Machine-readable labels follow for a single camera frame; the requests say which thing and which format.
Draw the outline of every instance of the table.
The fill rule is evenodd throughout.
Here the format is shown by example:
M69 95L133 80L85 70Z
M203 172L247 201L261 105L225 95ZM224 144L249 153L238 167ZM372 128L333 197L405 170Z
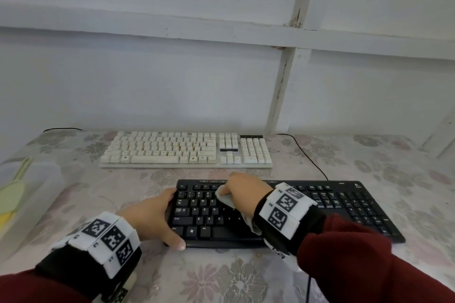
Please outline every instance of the table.
M54 130L40 134L7 161L32 156L57 163L66 188L0 265L0 273L34 266L49 246L102 211L175 186L180 178L227 179L228 169L100 169L99 157L117 132ZM407 243L393 246L408 261L455 290L455 178L403 136L297 135L306 153L332 180L359 180L397 225ZM268 136L272 169L239 169L263 179L323 180L288 136ZM307 275L290 271L269 249L170 251L142 243L132 302L304 302ZM326 302L312 281L311 302Z

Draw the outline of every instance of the fingernail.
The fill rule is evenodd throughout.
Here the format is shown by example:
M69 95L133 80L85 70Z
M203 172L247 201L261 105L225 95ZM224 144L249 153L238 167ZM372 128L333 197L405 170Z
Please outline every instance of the fingernail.
M184 240L180 239L180 242L179 244L175 247L175 250L178 250L179 252L181 252L182 250L185 250L187 247L187 244L185 243Z

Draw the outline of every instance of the hand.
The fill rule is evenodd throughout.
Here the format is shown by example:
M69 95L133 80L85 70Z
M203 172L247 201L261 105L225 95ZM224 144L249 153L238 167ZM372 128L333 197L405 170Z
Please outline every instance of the hand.
M117 213L137 231L141 241L159 238L171 249L184 250L185 241L180 238L166 223L164 213L172 200L175 188L167 188L157 197L144 199L132 204Z
M256 176L244 173L232 173L220 195L232 194L234 206L240 212L253 217L259 201L272 188Z

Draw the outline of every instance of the left hand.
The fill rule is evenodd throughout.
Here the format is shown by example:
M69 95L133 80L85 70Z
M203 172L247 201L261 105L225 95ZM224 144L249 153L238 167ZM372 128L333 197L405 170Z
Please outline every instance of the left hand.
M117 212L137 231L141 241L159 238L171 249L184 250L185 241L168 226L164 213L172 200L175 188L167 188L157 197L144 199Z

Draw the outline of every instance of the maroon sleeve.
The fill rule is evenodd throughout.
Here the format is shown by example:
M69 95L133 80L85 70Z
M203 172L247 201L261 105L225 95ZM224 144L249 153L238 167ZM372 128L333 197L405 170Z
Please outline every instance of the maroon sleeve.
M85 296L66 285L35 276L33 270L0 276L0 302L90 303Z
M455 293L391 253L386 237L334 214L297 253L330 303L453 303Z

